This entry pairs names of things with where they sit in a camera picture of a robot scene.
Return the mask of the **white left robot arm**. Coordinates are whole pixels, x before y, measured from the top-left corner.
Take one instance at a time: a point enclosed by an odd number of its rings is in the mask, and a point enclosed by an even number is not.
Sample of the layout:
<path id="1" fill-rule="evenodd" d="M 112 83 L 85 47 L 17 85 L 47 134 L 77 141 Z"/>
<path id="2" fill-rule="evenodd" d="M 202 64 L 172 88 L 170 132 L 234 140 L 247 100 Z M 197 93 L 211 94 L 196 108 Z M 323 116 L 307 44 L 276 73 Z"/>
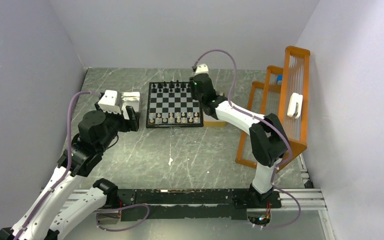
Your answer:
<path id="1" fill-rule="evenodd" d="M 78 135 L 57 161 L 45 189 L 17 223 L 0 230 L 0 240 L 63 240 L 94 211 L 121 207 L 118 186 L 101 178 L 83 198 L 62 210 L 118 134 L 138 131 L 140 116 L 132 106 L 122 113 L 107 112 L 101 107 L 87 112 L 78 124 Z"/>

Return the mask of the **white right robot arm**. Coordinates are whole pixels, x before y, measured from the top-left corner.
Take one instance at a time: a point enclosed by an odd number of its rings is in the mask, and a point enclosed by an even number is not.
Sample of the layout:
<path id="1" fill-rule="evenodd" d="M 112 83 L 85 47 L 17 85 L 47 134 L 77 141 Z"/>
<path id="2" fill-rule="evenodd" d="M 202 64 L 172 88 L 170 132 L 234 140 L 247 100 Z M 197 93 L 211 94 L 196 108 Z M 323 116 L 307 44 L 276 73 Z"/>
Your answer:
<path id="1" fill-rule="evenodd" d="M 280 163 L 285 154 L 292 151 L 278 116 L 249 111 L 217 94 L 207 73 L 190 77 L 189 83 L 192 98 L 199 102 L 207 116 L 227 122 L 249 136 L 257 161 L 249 199 L 255 207 L 262 207 L 275 187 L 274 178 Z"/>

